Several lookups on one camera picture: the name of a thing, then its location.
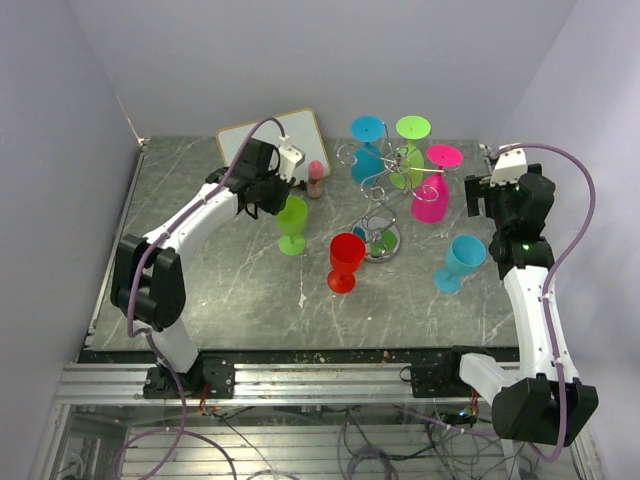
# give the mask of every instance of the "gray marble surface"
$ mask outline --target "gray marble surface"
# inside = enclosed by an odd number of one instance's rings
[[[326,140],[332,174],[324,195],[303,195],[309,206],[307,249],[287,257],[278,249],[273,217],[241,214],[218,229],[185,270],[187,329],[197,345],[217,349],[331,349],[516,345],[513,314],[488,260],[455,295],[439,293],[431,276],[444,265],[453,238],[479,236],[488,245],[492,222],[468,218],[463,179],[486,172],[474,142],[452,142],[465,163],[447,174],[451,202],[440,224],[426,225],[398,205],[402,250],[385,264],[363,263],[355,290],[336,295],[327,287],[329,242],[349,230],[368,207],[349,167],[335,159]],[[143,235],[171,217],[222,165],[214,138],[157,137],[145,161],[127,213],[125,233]],[[96,350],[145,348],[129,339],[125,319],[105,296],[93,340]]]

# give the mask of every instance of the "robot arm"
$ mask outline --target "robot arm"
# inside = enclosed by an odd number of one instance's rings
[[[197,390],[203,379],[198,349],[181,317],[186,302],[183,269],[207,238],[240,212],[257,219],[258,209],[275,215],[284,208],[295,183],[293,171],[304,162],[305,155],[289,143],[288,137],[281,138],[281,142],[276,148],[249,140],[232,175],[214,197],[209,198],[209,194],[227,168],[211,174],[197,195],[163,225],[142,238],[127,235],[118,244],[111,302],[126,315],[133,275],[142,253],[163,238],[145,265],[148,273],[143,273],[136,292],[135,321],[152,328],[156,347],[180,374],[186,390]],[[169,226],[185,215],[171,235],[166,235]]]
[[[554,264],[551,247],[541,236],[553,205],[555,185],[542,176],[540,165],[527,165],[524,151],[512,150],[491,162],[490,176],[467,177],[469,216],[479,214],[478,200],[496,225],[489,253],[498,264],[513,307],[519,372],[507,371],[479,353],[461,356],[460,379],[472,386],[492,408],[501,438],[553,445],[558,439],[559,383],[552,339],[543,309],[543,284]],[[568,401],[565,446],[570,445],[598,405],[594,387],[582,385],[567,349],[552,282],[546,299],[566,378]]]

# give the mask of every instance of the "red bottle cap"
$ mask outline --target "red bottle cap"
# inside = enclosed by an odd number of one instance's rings
[[[314,160],[309,164],[309,177],[322,178],[323,173],[324,173],[324,166],[322,165],[322,162],[318,160]]]

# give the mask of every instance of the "lime green wine glass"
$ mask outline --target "lime green wine glass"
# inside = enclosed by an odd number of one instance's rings
[[[302,231],[307,224],[309,209],[304,200],[289,195],[284,209],[276,215],[276,227],[282,233],[278,246],[285,255],[299,255],[306,246]]]
[[[406,170],[406,176],[411,181],[410,188],[417,188],[422,183],[423,172],[420,170],[411,170],[412,168],[424,168],[424,156],[419,148],[416,148],[416,140],[426,138],[431,133],[431,124],[426,118],[418,115],[408,115],[402,117],[396,123],[396,131],[398,135],[407,140],[407,145],[400,148],[398,153],[407,155],[402,160],[400,170]],[[391,183],[398,188],[406,187],[405,175],[402,173],[392,173],[389,175]]]

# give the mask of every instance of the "black bracket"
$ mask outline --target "black bracket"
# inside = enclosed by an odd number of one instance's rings
[[[233,398],[236,369],[222,358],[206,358],[202,378],[209,385],[208,398]]]
[[[203,359],[200,356],[189,372],[178,374],[178,376],[188,397],[202,397],[204,386],[208,385],[207,398],[233,398],[236,371],[233,365],[227,363],[223,358],[208,357]],[[180,398],[171,373],[162,365],[151,367],[147,371],[142,396],[149,400]]]
[[[482,347],[456,345],[447,352],[442,362],[433,365],[411,365],[413,398],[470,397],[471,387],[460,378],[460,361],[466,353],[491,355]]]

